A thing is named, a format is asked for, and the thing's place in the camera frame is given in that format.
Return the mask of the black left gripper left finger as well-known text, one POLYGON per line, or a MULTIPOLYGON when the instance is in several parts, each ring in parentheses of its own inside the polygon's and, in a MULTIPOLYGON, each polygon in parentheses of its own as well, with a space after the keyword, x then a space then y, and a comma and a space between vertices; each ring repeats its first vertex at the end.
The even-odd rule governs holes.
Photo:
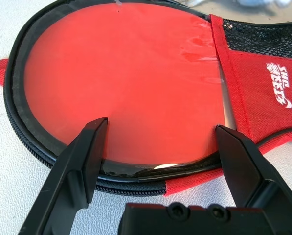
POLYGON ((59 155, 19 234, 68 235, 80 209, 92 202, 108 119, 89 122, 59 155))

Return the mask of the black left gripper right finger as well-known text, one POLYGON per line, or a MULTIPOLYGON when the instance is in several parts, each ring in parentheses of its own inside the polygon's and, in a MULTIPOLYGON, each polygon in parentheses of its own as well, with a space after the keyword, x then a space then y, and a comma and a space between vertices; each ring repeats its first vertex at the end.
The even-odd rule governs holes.
POLYGON ((253 141, 218 125, 216 136, 224 176, 237 207, 283 211, 282 177, 253 141))

